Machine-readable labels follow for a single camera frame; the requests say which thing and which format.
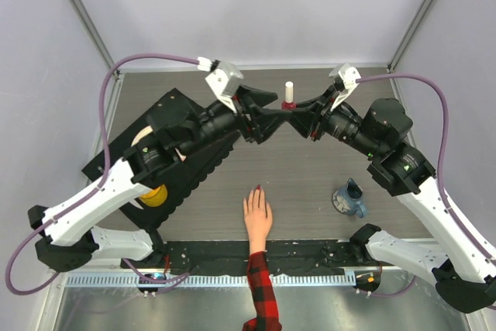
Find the red plaid sleeve forearm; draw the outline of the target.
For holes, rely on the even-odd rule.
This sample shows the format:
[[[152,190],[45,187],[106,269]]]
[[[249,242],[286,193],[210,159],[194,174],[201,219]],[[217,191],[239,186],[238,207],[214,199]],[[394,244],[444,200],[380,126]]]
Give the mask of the red plaid sleeve forearm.
[[[282,325],[265,252],[250,255],[246,274],[256,316],[243,324],[243,330],[281,331]]]

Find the mannequin hand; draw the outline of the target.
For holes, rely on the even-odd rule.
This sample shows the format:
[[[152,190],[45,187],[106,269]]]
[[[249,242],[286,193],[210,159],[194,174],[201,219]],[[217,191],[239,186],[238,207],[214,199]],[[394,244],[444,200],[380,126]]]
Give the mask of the mannequin hand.
[[[266,200],[266,193],[260,185],[257,185],[249,196],[243,199],[243,218],[250,255],[264,252],[273,225],[273,213]]]

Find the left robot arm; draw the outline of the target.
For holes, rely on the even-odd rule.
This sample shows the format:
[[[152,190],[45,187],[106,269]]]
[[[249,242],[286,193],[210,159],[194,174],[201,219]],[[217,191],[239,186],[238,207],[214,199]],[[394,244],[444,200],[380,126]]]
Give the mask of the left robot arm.
[[[93,260],[159,267],[167,252],[158,228],[244,138],[263,143],[291,118],[271,109],[273,92],[239,87],[232,108],[201,107],[168,92],[104,154],[102,176],[52,208],[33,206],[40,262],[68,272]]]

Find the red nail polish bottle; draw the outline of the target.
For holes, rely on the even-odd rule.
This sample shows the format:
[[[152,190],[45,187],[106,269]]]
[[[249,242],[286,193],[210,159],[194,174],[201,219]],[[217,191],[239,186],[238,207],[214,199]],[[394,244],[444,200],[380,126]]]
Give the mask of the red nail polish bottle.
[[[286,102],[286,101],[283,101],[281,103],[281,109],[282,110],[293,110],[293,109],[296,109],[297,108],[297,105],[295,102]]]

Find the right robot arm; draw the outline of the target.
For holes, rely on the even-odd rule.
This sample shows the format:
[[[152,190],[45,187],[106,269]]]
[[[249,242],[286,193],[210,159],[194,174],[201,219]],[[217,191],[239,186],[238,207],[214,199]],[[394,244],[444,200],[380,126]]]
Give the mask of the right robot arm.
[[[304,138],[328,134],[367,156],[373,180],[406,206],[432,234],[440,251],[409,243],[366,224],[350,241],[350,256],[360,265],[383,261],[430,283],[456,310],[472,313],[495,304],[495,265],[480,248],[495,248],[479,233],[468,238],[460,227],[458,208],[446,207],[438,189],[439,175],[425,156],[405,141],[413,122],[395,98],[375,100],[364,117],[336,94],[298,103],[290,124]]]

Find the white nail polish cap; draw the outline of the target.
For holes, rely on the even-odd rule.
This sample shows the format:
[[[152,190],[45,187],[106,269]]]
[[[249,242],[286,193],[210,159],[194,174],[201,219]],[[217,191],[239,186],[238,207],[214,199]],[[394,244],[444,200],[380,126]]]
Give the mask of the white nail polish cap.
[[[292,81],[287,81],[284,84],[284,101],[287,103],[294,101],[294,83]]]

